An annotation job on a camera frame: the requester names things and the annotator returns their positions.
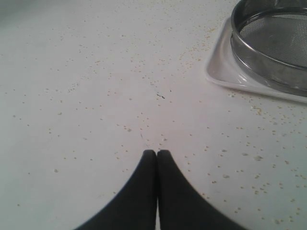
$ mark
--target white surface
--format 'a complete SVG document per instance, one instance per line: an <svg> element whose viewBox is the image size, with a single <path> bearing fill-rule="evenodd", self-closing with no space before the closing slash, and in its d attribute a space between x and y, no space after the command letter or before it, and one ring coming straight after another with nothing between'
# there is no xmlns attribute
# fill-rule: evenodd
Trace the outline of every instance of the white surface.
<svg viewBox="0 0 307 230"><path fill-rule="evenodd" d="M205 80L235 0L14 2L0 21L0 229L77 227L147 148L171 150L236 222L304 229L306 107Z"/></svg>
<svg viewBox="0 0 307 230"><path fill-rule="evenodd" d="M212 49L206 66L208 81L231 89L255 92L267 96L278 97L295 102L307 103L307 98L274 90L260 84L246 74L237 64L231 49L231 19L227 18L222 26L221 34Z"/></svg>

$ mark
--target white plastic tray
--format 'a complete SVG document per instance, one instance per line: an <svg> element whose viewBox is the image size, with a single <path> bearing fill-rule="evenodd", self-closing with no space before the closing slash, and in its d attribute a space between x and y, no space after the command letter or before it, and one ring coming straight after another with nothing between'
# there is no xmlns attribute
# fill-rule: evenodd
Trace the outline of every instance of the white plastic tray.
<svg viewBox="0 0 307 230"><path fill-rule="evenodd" d="M231 19L224 22L215 47L206 65L206 79L215 84L263 95L307 103L307 97L292 95L269 88L253 80L237 64L231 50Z"/></svg>

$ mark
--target sieve rim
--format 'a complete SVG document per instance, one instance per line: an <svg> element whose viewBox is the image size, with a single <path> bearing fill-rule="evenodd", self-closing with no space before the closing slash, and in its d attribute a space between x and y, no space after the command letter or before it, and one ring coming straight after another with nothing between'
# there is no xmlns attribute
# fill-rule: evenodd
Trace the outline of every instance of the sieve rim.
<svg viewBox="0 0 307 230"><path fill-rule="evenodd" d="M254 48L253 46L251 46L249 43L247 43L245 41L245 39L242 37L242 35L240 34L240 32L238 30L238 27L240 27L240 29L242 29L244 26L248 25L249 23L251 23L251 22L253 22L253 21L255 21L255 20L257 20L257 19L259 19L259 18L261 18L265 15L303 14L303 15L307 16L307 8L304 8L304 7L268 8L266 10L251 14L246 18L243 18L240 21L240 24L238 25L235 22L235 17L238 14L238 11L241 10L242 8L244 8L244 7L242 7L242 4L244 4L246 1L247 0L241 0L235 6L235 8L233 9L233 12L232 12L232 15L231 15L232 36L235 35L243 45L248 47L252 52L256 53L257 55L264 56L264 57L268 58L269 60L271 60L273 62L276 62L280 65L284 65L284 66L289 67L289 68L307 71L307 66L301 66L301 65L294 64L294 63L282 61L280 59L274 58L270 55L264 54L263 52L257 50L256 48Z"/></svg>

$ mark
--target black object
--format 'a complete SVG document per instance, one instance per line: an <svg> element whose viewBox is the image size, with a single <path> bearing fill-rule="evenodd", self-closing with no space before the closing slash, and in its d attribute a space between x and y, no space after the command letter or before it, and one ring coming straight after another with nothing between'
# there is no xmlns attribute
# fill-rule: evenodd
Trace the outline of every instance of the black object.
<svg viewBox="0 0 307 230"><path fill-rule="evenodd" d="M206 202L167 150L146 150L117 196L76 230L245 230Z"/></svg>
<svg viewBox="0 0 307 230"><path fill-rule="evenodd" d="M146 150L115 198L76 230L154 230L156 210L156 154Z"/></svg>
<svg viewBox="0 0 307 230"><path fill-rule="evenodd" d="M159 151L157 162L161 230L244 230L194 190L169 151Z"/></svg>

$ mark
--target stainless steel sieve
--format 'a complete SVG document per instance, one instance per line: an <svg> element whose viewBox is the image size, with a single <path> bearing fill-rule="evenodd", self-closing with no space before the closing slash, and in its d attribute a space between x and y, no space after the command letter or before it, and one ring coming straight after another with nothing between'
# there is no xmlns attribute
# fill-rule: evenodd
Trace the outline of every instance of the stainless steel sieve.
<svg viewBox="0 0 307 230"><path fill-rule="evenodd" d="M255 80L307 96L307 0L241 0L231 47Z"/></svg>

